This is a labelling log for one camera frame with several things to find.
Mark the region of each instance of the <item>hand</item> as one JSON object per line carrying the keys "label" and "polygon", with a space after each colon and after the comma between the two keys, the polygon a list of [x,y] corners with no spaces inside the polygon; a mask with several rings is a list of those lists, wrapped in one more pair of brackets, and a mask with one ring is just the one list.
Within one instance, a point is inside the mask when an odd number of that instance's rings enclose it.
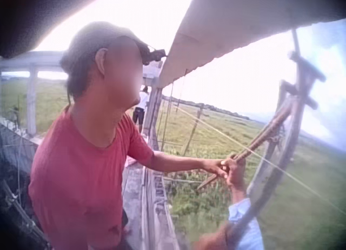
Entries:
{"label": "hand", "polygon": [[235,161],[235,154],[232,154],[229,159],[222,161],[221,165],[225,166],[228,171],[227,185],[230,188],[243,188],[244,187],[244,172],[246,161]]}
{"label": "hand", "polygon": [[218,176],[227,179],[227,169],[222,169],[222,160],[215,160],[215,159],[206,159],[203,160],[203,169],[206,170],[209,173],[217,174]]}
{"label": "hand", "polygon": [[231,226],[230,222],[225,222],[217,232],[203,234],[194,244],[195,250],[228,250],[226,243],[226,231]]}

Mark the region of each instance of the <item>light blue sleeve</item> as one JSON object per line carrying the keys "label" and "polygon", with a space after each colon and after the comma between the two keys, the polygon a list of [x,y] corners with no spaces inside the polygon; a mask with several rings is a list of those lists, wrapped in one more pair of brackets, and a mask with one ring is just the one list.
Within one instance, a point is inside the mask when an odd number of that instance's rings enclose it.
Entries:
{"label": "light blue sleeve", "polygon": [[[237,223],[245,214],[251,205],[250,199],[246,198],[229,207],[228,220]],[[245,230],[242,240],[239,242],[236,250],[264,250],[263,239],[257,219],[254,218]]]}

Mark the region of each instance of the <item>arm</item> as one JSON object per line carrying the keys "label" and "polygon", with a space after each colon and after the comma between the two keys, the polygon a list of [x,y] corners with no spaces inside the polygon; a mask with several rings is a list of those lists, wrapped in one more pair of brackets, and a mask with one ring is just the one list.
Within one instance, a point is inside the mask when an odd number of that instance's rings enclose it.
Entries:
{"label": "arm", "polygon": [[236,246],[227,246],[226,232],[232,226],[232,223],[238,222],[245,212],[249,209],[251,203],[247,198],[246,186],[244,182],[245,161],[235,163],[228,162],[229,173],[227,185],[232,196],[232,205],[229,207],[230,222],[227,222],[215,233],[202,235],[195,245],[199,250],[263,250],[263,241],[261,230],[256,219],[249,223],[249,228],[245,231],[243,238]]}
{"label": "arm", "polygon": [[227,173],[221,169],[221,160],[170,156],[160,151],[154,151],[151,159],[142,164],[147,168],[160,172],[203,169],[227,177]]}

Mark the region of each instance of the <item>white canopy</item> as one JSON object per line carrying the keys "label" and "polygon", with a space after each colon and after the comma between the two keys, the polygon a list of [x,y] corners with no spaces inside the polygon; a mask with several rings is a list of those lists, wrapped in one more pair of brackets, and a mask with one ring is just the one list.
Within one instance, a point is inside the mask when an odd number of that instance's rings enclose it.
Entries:
{"label": "white canopy", "polygon": [[214,58],[294,26],[345,18],[344,0],[192,0],[160,74],[159,87]]}

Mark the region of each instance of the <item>red t-shirt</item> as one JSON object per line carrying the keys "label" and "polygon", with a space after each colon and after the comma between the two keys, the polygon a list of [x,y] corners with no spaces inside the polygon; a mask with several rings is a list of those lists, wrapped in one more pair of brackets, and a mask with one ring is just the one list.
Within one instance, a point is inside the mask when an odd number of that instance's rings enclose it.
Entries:
{"label": "red t-shirt", "polygon": [[153,152],[127,114],[116,129],[112,144],[98,148],[82,137],[64,110],[38,147],[29,195],[55,250],[119,243],[126,157],[146,163]]}

